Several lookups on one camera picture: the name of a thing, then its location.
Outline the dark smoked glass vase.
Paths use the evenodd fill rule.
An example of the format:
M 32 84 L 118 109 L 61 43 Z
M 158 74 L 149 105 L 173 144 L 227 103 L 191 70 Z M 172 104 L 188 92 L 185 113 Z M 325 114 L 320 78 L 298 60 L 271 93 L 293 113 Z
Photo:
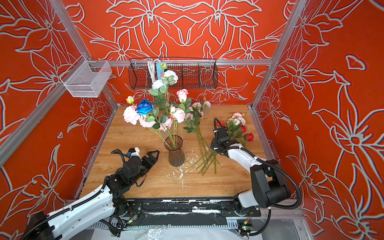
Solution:
M 169 163 L 173 167 L 181 167 L 186 160 L 182 150 L 183 139 L 178 135 L 172 135 L 166 138 L 165 148 L 169 152 Z

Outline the pink peony stem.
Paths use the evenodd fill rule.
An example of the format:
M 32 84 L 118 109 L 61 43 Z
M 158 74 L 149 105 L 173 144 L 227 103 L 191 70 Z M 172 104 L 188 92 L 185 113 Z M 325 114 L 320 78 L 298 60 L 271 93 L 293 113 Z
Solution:
M 136 111 L 136 108 L 140 102 L 136 105 L 134 103 L 134 98 L 132 96 L 129 96 L 126 100 L 129 106 L 126 107 L 126 109 L 124 110 L 124 113 L 123 113 L 124 121 L 132 125 L 140 124 L 139 122 L 140 116 Z

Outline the blue rose stem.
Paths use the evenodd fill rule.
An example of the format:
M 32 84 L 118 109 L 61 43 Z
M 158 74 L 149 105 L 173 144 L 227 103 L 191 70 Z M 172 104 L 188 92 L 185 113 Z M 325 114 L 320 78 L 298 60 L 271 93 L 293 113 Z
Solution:
M 173 135 L 172 127 L 174 119 L 166 113 L 161 113 L 149 100 L 141 100 L 136 108 L 139 114 L 139 122 L 143 128 L 150 129 L 158 135 L 165 143 L 166 148 L 174 150 L 177 147 L 176 137 Z

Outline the pink rose stem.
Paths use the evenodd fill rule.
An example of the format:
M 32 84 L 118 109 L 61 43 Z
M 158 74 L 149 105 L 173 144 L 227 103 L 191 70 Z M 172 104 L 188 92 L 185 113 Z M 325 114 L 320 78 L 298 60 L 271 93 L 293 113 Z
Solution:
M 186 120 L 188 113 L 191 111 L 192 99 L 188 97 L 188 94 L 187 89 L 177 91 L 179 103 L 174 111 L 174 119 L 178 125 Z

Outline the white green flower stem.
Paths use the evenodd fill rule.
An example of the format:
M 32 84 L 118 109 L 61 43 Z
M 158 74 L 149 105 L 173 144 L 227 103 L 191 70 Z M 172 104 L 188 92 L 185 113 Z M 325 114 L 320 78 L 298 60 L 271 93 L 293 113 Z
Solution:
M 148 61 L 148 70 L 150 73 L 150 80 L 152 81 L 151 88 L 148 90 L 148 92 L 155 99 L 153 102 L 154 106 L 159 107 L 161 112 L 165 112 L 168 116 L 171 117 L 172 102 L 170 100 L 169 88 L 178 82 L 178 76 L 174 71 L 167 68 L 164 71 L 162 79 L 158 80 L 156 73 L 157 62 L 159 61 Z M 175 130 L 175 128 L 176 123 L 174 120 L 174 126 L 172 127 L 172 130 Z

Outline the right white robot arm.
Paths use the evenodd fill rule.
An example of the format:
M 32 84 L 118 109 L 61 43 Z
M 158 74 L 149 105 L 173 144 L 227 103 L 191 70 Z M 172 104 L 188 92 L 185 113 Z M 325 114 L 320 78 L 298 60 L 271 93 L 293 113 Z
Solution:
M 231 140 L 228 128 L 214 118 L 214 135 L 211 149 L 217 154 L 236 161 L 251 176 L 252 189 L 235 196 L 240 209 L 275 207 L 293 210 L 301 206 L 302 193 L 293 178 L 281 169 L 276 160 L 264 160 Z

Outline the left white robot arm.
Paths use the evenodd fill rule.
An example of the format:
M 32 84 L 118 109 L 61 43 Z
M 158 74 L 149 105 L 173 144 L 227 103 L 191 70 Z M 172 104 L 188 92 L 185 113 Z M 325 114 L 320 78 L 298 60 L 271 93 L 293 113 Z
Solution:
M 35 214 L 22 235 L 23 240 L 69 240 L 92 224 L 106 218 L 121 220 L 131 207 L 124 197 L 138 180 L 157 163 L 160 151 L 150 151 L 143 157 L 138 148 L 124 154 L 116 149 L 111 152 L 122 159 L 122 167 L 94 191 L 57 211 Z

